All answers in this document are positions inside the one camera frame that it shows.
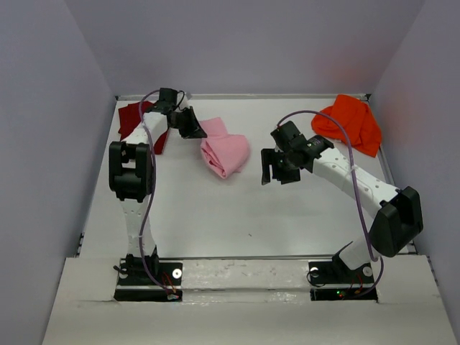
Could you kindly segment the pink t shirt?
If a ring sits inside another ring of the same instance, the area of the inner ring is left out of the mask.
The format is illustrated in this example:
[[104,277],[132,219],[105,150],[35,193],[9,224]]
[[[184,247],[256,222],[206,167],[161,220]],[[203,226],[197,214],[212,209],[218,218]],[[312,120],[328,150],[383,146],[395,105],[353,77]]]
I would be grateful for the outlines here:
[[200,125],[207,134],[200,144],[201,156],[207,167],[221,179],[240,173],[250,156],[247,138],[228,133],[220,117],[200,121]]

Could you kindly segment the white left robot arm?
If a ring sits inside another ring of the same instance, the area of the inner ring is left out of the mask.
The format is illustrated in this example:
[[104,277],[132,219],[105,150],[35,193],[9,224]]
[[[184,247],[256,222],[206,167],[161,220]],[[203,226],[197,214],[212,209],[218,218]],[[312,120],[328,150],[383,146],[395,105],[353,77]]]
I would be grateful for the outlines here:
[[157,245],[150,231],[149,214],[155,194],[154,146],[169,129],[183,139],[203,139],[207,133],[199,124],[185,91],[160,88],[145,96],[137,106],[139,124],[125,138],[109,145],[109,187],[118,198],[126,221],[126,259],[157,259]]

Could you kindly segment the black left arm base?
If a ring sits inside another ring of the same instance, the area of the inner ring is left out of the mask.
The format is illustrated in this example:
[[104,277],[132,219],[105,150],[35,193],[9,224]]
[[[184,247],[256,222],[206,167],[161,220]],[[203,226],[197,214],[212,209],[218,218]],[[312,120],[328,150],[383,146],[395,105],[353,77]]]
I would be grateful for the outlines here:
[[144,259],[128,254],[113,266],[117,272],[114,299],[119,302],[172,303],[183,299],[183,263]]

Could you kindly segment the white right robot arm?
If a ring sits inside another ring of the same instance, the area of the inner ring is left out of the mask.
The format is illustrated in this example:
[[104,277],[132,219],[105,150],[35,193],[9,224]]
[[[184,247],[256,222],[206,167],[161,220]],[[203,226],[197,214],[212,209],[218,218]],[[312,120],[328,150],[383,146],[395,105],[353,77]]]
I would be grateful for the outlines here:
[[335,185],[372,217],[370,230],[333,256],[339,271],[357,270],[380,257],[394,257],[423,230],[418,191],[382,182],[354,164],[321,135],[306,139],[292,121],[271,132],[275,148],[261,151],[262,184],[300,181],[301,170]]

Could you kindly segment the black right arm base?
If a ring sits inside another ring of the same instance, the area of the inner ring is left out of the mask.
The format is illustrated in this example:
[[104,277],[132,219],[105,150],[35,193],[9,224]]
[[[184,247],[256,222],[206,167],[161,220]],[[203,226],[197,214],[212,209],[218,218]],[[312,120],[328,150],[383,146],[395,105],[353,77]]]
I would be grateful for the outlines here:
[[350,270],[339,260],[341,249],[330,260],[308,263],[306,279],[310,284],[312,301],[378,301],[371,264]]

